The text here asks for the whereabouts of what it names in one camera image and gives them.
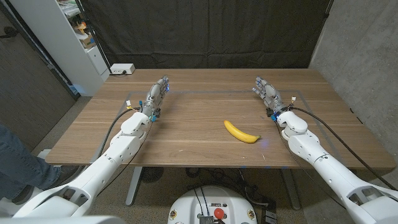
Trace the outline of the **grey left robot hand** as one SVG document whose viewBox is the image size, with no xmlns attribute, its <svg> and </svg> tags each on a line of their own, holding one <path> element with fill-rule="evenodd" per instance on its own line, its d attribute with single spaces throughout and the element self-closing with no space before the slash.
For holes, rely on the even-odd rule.
<svg viewBox="0 0 398 224">
<path fill-rule="evenodd" d="M 160 116 L 160 107 L 168 91 L 169 78 L 167 75 L 164 75 L 154 83 L 148 91 L 147 96 L 141 105 L 141 113 L 148 116 L 151 122 L 154 122 Z"/>
</svg>

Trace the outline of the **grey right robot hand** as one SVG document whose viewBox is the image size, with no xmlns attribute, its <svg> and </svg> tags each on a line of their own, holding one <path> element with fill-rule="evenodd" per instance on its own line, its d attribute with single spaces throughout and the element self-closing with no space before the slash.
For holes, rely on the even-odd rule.
<svg viewBox="0 0 398 224">
<path fill-rule="evenodd" d="M 287 106 L 283 103 L 279 91 L 265 79 L 256 77 L 256 87 L 253 87 L 252 91 L 262 99 L 266 106 L 267 116 L 273 121 L 287 111 Z"/>
</svg>

